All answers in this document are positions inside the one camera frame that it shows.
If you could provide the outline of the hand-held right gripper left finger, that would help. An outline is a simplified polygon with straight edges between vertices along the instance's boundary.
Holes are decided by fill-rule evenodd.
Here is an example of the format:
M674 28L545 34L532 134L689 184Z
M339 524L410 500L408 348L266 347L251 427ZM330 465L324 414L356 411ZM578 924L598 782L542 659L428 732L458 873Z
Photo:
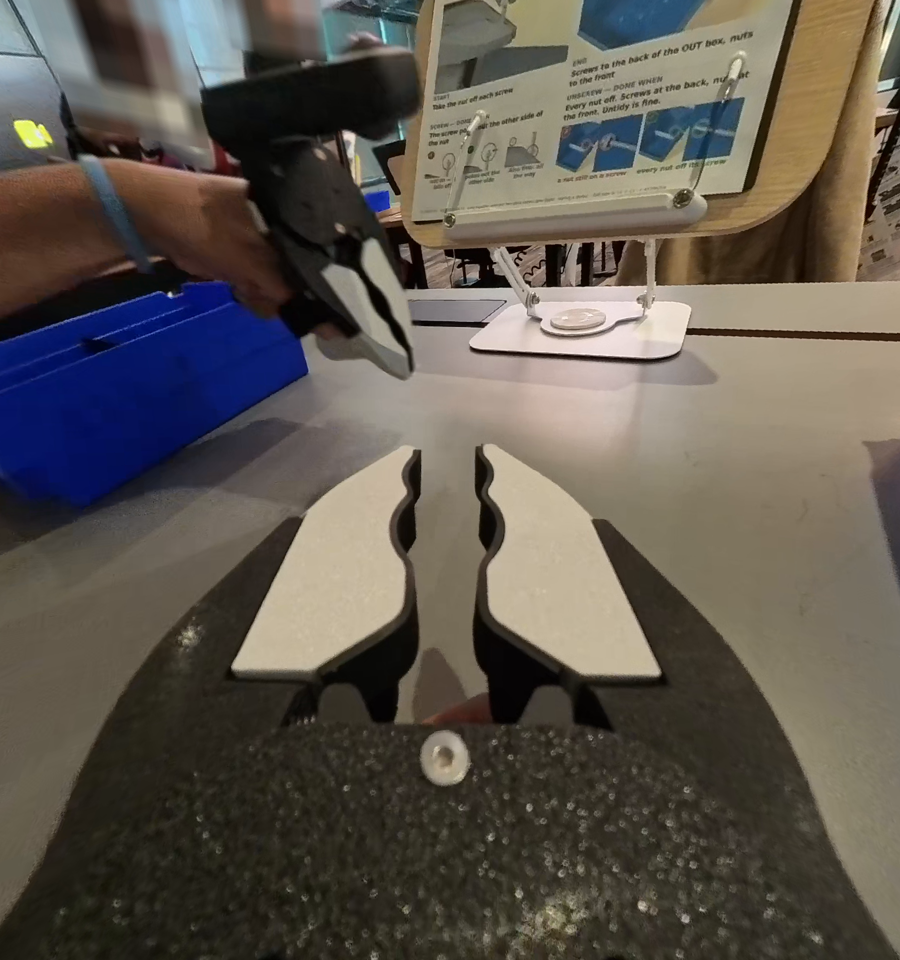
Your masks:
M301 518L231 663L235 679L359 693L396 717L419 652L415 575L421 451L404 445L340 481Z

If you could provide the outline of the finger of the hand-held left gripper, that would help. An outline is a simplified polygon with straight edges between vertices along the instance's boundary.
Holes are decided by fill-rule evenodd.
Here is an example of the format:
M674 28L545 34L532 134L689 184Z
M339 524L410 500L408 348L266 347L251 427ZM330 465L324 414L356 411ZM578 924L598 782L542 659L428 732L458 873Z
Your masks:
M368 288L382 298L378 312L385 317L392 339L398 344L407 372L415 371L412 322L406 292L397 277L390 253L384 243L368 238L362 243L360 265Z
M356 323L357 331L350 337L318 338L319 352L336 362L365 360L391 377L408 380L411 371L403 366L399 346L391 337L385 317L377 309L385 304L378 293L367 287L363 271L331 264L323 275L341 299L350 319Z

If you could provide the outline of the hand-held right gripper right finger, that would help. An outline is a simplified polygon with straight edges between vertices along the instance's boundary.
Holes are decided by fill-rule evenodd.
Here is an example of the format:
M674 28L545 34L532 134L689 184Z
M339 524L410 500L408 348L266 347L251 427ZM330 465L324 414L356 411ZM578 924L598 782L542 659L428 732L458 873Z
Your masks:
M606 724L606 688L659 686L662 667L597 523L552 479L493 443L475 451L480 561L474 650L499 724L555 688L571 720Z

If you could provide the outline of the blue plastic bin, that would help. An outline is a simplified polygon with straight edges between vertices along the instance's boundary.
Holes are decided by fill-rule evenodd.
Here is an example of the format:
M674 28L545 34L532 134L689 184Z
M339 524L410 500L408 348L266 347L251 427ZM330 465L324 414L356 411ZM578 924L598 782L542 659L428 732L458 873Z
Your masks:
M86 506L308 372L281 321L215 282L0 342L0 485Z

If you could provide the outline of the person's left forearm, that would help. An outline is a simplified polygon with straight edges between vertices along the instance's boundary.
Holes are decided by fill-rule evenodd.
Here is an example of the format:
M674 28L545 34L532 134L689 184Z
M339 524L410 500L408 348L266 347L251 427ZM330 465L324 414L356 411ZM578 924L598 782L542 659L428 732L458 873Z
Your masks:
M150 259L163 255L178 179L193 173L100 160ZM0 174L0 320L126 263L76 161Z

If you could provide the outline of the person's left hand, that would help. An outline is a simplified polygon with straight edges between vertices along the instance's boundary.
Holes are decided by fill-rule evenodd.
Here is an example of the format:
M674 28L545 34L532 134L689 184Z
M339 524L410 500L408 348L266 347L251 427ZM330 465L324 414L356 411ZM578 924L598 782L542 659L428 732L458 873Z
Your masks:
M175 266L206 281L225 282L257 316L275 320L294 292L276 250L258 227L244 181L213 174L182 174L168 215L161 252Z

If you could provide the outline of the grey table hatch cover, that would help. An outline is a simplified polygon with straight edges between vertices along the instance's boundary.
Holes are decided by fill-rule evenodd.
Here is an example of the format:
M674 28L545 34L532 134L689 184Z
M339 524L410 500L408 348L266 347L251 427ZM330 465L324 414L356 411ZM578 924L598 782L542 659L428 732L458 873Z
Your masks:
M509 306L501 298L412 298L409 302L411 322L417 327L480 328Z

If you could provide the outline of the blue wristband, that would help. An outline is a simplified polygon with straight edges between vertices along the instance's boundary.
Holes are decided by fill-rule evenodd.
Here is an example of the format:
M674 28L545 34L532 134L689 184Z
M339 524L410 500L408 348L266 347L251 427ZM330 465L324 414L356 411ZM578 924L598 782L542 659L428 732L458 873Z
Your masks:
M91 186L104 217L126 257L133 262L139 273L153 275L155 266L150 259L150 254L101 160L89 153L80 153L76 157L76 163Z

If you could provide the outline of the printed instruction sheet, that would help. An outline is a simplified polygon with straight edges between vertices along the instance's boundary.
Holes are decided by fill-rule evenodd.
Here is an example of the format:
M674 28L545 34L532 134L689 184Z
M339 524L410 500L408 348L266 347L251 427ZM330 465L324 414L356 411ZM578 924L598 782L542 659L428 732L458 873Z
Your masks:
M412 222L695 225L755 180L793 2L434 2Z

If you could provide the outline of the instruction sheet on stand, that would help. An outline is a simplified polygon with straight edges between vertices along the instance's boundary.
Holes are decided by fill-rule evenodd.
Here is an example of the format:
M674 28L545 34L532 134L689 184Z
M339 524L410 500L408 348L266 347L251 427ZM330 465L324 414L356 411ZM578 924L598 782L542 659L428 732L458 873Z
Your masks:
M883 28L883 3L800 2L785 65L779 74L774 110L760 134L763 152L751 186L737 195L694 198L673 205L676 191L648 199L623 198L592 211L561 213L557 205L528 213L490 212L488 224L462 214L446 226L414 219L416 177L422 165L422 115L408 124L401 190L402 217L423 247L495 247L597 239L699 238L737 234L767 222L811 184L833 145L855 69L866 52L868 29Z

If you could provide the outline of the printed paper poster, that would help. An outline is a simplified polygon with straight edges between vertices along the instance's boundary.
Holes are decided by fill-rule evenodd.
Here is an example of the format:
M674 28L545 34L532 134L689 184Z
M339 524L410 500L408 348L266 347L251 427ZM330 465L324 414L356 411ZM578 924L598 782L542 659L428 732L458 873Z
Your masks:
M859 282L900 282L900 146L877 192L873 217L864 226Z

